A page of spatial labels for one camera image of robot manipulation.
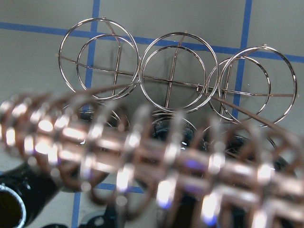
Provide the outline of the dark wine bottle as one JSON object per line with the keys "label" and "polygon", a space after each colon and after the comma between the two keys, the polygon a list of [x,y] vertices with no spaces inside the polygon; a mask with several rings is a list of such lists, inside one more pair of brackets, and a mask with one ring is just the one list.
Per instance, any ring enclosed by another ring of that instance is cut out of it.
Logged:
{"label": "dark wine bottle", "polygon": [[196,133],[196,128],[181,111],[172,114],[153,112],[143,122],[142,128],[143,145],[163,150],[168,146],[178,151],[190,148]]}
{"label": "dark wine bottle", "polygon": [[[256,161],[256,153],[251,148],[251,142],[248,138],[233,135],[226,145],[225,155],[228,158],[240,160],[241,162],[253,164]],[[273,167],[277,172],[285,172],[288,162],[279,155],[273,156]]]}
{"label": "dark wine bottle", "polygon": [[24,228],[61,190],[61,186],[44,172],[27,163],[0,175],[0,226]]}

